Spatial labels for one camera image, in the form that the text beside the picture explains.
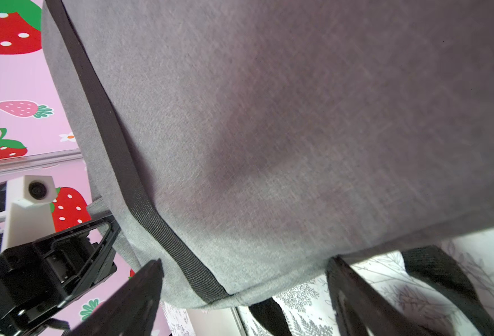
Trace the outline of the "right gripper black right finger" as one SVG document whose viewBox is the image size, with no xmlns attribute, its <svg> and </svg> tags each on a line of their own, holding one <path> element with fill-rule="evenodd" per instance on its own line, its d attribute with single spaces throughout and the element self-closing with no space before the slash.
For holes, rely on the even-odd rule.
<svg viewBox="0 0 494 336">
<path fill-rule="evenodd" d="M 340 257 L 328 262 L 328 291 L 341 335 L 437 335 L 412 323 Z"/>
</svg>

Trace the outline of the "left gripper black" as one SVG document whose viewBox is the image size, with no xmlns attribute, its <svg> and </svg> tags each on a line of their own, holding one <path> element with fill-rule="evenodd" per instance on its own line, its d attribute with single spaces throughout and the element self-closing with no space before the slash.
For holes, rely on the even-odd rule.
<svg viewBox="0 0 494 336">
<path fill-rule="evenodd" d="M 0 253 L 0 335 L 67 335 L 55 319 L 115 271 L 120 227 L 112 214 Z"/>
</svg>

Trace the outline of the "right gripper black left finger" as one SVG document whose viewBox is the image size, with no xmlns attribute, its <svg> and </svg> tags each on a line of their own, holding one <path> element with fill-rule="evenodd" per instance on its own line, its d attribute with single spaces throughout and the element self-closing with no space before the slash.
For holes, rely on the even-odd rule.
<svg viewBox="0 0 494 336">
<path fill-rule="evenodd" d="M 148 262 L 70 334 L 150 335 L 160 306 L 163 277 L 162 262 Z"/>
</svg>

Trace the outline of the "silver laptop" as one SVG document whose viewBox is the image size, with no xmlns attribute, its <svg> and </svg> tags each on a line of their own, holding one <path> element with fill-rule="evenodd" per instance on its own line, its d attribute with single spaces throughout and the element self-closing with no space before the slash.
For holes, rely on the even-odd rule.
<svg viewBox="0 0 494 336">
<path fill-rule="evenodd" d="M 241 324 L 232 309 L 187 310 L 196 336 L 240 336 Z"/>
</svg>

